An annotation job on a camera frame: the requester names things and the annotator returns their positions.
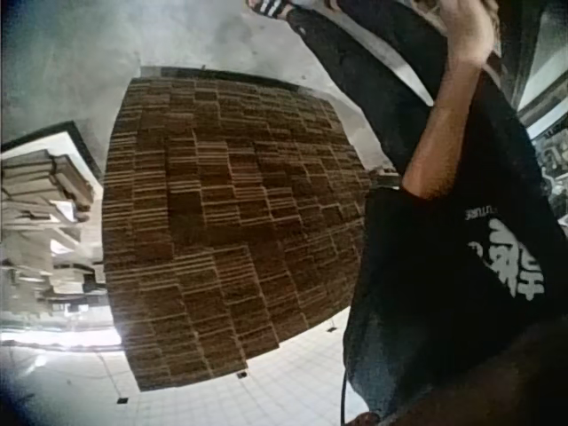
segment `brown patterned panel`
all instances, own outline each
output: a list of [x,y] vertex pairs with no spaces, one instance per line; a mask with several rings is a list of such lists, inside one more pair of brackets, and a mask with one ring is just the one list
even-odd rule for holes
[[140,389],[242,370],[348,306],[367,187],[326,101],[133,80],[110,144],[103,238]]

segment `person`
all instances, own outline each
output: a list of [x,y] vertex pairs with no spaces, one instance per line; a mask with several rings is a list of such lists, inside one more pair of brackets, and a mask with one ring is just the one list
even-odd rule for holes
[[[465,424],[441,422],[435,407],[459,399],[452,395],[463,392],[451,385],[467,375],[470,382],[486,377],[485,386],[472,388],[477,404],[464,397],[480,408],[468,424],[484,424],[488,406],[495,413],[500,406],[489,404],[496,397],[487,384],[509,394],[520,387],[517,371],[494,375],[486,363],[531,325],[568,312],[568,241],[525,128],[483,71],[496,3],[440,3],[447,39],[393,0],[327,1],[398,51],[436,100],[429,108],[322,15],[283,0],[248,2],[300,35],[361,107],[402,176],[399,191],[378,188],[367,197],[366,242],[343,342],[349,381],[375,415],[353,424],[412,406],[425,415],[429,400],[438,416],[431,424]],[[502,387],[495,377],[503,377]],[[495,398],[480,398],[481,388]]]

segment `black pants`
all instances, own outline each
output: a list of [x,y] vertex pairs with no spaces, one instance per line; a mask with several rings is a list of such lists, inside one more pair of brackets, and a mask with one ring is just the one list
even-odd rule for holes
[[[446,65],[446,39],[427,21],[393,0],[339,0],[363,28],[395,48],[431,96]],[[365,114],[385,154],[404,173],[426,127],[430,108],[381,61],[322,15],[295,9],[289,25],[335,84]],[[539,259],[547,299],[566,300],[568,243],[548,200],[533,145],[499,88],[483,73],[472,103],[452,197],[460,209],[490,200],[507,227]]]

